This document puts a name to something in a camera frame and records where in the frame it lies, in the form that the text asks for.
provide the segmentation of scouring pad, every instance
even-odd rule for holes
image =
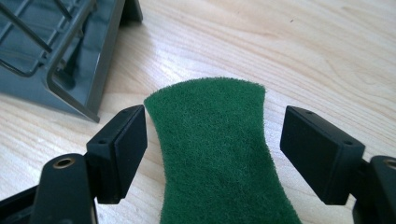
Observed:
[[[163,151],[161,223],[300,223],[265,144],[264,94],[219,77],[146,99]]]

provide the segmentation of hole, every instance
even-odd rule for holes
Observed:
[[[352,145],[353,145],[353,143],[352,143],[351,141],[348,141],[348,140],[345,140],[345,141],[344,141],[344,144],[345,144],[345,145],[349,145],[349,146],[352,146]]]
[[[71,166],[74,162],[75,162],[75,159],[73,159],[73,158],[61,159],[61,160],[53,163],[53,168],[55,168],[55,169],[63,169],[63,168],[66,168],[68,166]]]
[[[395,160],[384,160],[384,163],[391,169],[396,170],[396,161]]]

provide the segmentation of black clamp arm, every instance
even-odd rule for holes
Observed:
[[[38,186],[0,202],[0,223],[97,223],[94,198],[125,198],[148,146],[145,109],[122,110],[87,144],[87,153],[47,162]]]
[[[280,148],[326,204],[351,193],[355,223],[396,223],[396,159],[362,159],[364,144],[319,115],[288,106]]]

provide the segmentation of gray plastic frame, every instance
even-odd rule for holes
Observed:
[[[0,0],[0,3],[14,8],[14,15],[49,47],[40,46],[0,10],[0,28],[3,28],[0,30],[0,60],[14,64],[12,66],[20,71],[1,64],[0,92],[98,122],[97,112],[122,11],[128,14],[123,17],[142,21],[138,1]],[[57,5],[59,3],[64,5],[70,18],[62,6]],[[24,18],[24,11],[24,15],[29,15],[28,7],[39,11]],[[58,20],[46,36],[48,27],[32,24],[35,19],[44,23]]]

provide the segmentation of wooden table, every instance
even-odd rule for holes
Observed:
[[[236,77],[267,89],[265,138],[303,223],[352,223],[326,206],[279,150],[286,105],[315,111],[366,145],[364,159],[396,157],[396,2],[140,0],[143,24],[120,28],[100,123],[0,95],[0,200],[38,183],[46,161],[85,144],[118,111],[199,77]],[[98,205],[100,223],[158,223],[165,178],[148,117],[148,149],[126,200]]]

